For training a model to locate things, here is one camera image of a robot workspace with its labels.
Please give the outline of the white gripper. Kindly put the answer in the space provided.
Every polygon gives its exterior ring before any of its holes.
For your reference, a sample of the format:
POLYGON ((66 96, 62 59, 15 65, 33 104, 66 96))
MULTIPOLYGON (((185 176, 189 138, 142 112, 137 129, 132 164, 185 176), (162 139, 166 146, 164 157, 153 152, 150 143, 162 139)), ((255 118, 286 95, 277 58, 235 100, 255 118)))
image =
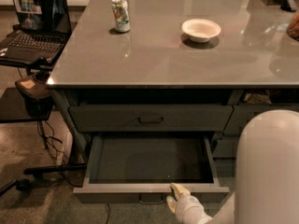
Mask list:
POLYGON ((207 224, 212 219, 188 189, 178 183, 172 183, 170 187, 178 201, 167 196, 166 202, 169 210, 175 212, 179 224, 207 224))

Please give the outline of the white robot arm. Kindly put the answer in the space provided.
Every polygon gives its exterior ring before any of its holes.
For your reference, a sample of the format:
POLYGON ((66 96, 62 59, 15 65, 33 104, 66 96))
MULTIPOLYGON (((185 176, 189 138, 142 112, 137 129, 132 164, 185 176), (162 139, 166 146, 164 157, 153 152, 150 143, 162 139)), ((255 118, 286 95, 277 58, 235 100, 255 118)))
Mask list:
POLYGON ((246 125, 235 191, 215 216, 180 184, 171 189, 166 201, 179 224, 299 224, 299 113, 266 111, 246 125))

